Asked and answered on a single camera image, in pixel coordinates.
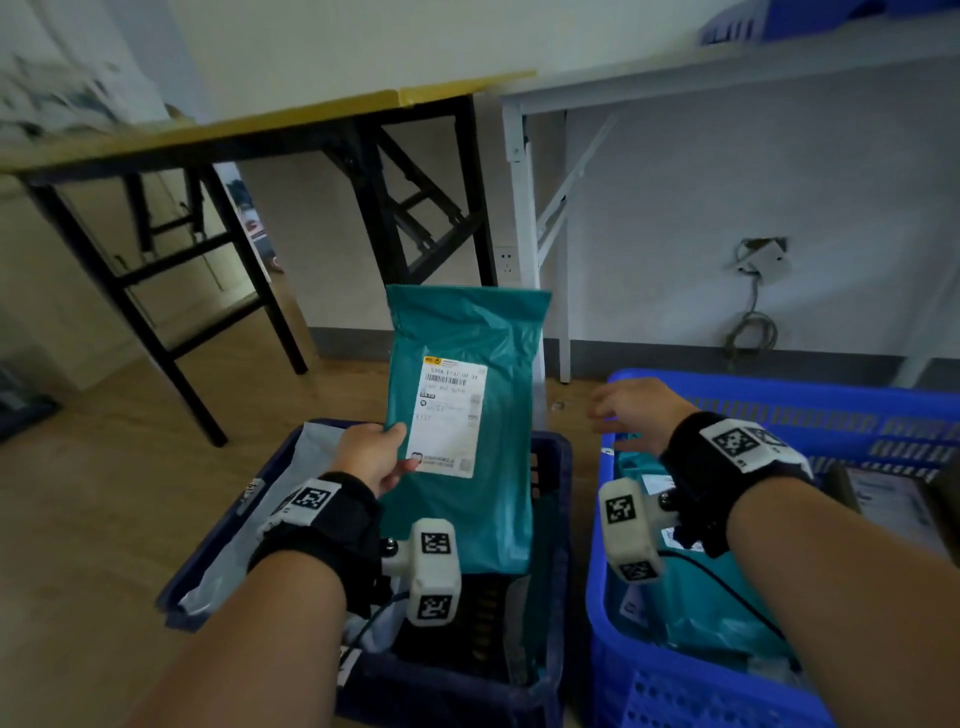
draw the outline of barcode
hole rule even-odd
[[[458,376],[427,375],[426,378],[440,384],[453,384],[455,387],[462,387],[467,383],[466,379],[460,379]]]

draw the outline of hand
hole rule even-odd
[[[340,438],[330,470],[360,478],[380,497],[392,491],[404,475],[420,464],[413,458],[396,459],[396,449],[406,435],[404,423],[396,423],[386,431],[380,425],[354,425]]]
[[[594,432],[639,433],[638,439],[617,440],[614,448],[650,452],[657,457],[666,450],[677,425],[699,411],[659,379],[651,377],[604,384],[593,390],[590,399],[587,416],[594,420]]]

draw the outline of white folding table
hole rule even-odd
[[[696,93],[736,85],[783,81],[840,71],[923,59],[960,56],[960,11],[940,12],[909,20],[871,18],[848,23],[837,31],[761,45],[723,43],[688,52],[631,61],[553,76],[538,76],[495,86],[489,91],[503,106],[503,131],[514,193],[517,261],[520,283],[540,288],[540,267],[557,248],[554,300],[559,305],[560,381],[570,381],[569,289],[567,247],[556,245],[567,220],[568,200],[616,121],[613,111],[580,157],[567,161],[567,175],[537,215],[533,154],[525,133],[530,114],[615,105],[658,96]],[[894,381],[916,384],[934,355],[938,332],[947,322],[952,296],[960,296],[960,264],[935,287],[924,319],[917,322],[907,359]],[[534,427],[546,422],[543,346],[534,367]]]

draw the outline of dark baseboard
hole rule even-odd
[[[317,352],[330,359],[389,361],[392,331],[366,328],[311,328]],[[560,343],[544,339],[547,376],[560,373]],[[741,376],[818,381],[882,387],[900,365],[899,356],[829,352],[766,352],[738,361],[732,373]],[[570,365],[575,379],[605,381],[620,369],[669,369],[701,374],[730,374],[719,348],[667,344],[623,344],[611,341],[573,341]],[[934,359],[920,389],[960,392],[960,360]]]

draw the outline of wooden floor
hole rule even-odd
[[[0,725],[111,726],[189,639],[154,598],[277,446],[315,417],[382,421],[387,365],[321,361],[276,283],[310,371],[295,376],[260,311],[182,367],[230,442],[210,446],[146,361],[0,445]],[[568,677],[588,661],[586,581],[599,438],[592,382],[551,382],[550,429],[573,443]]]

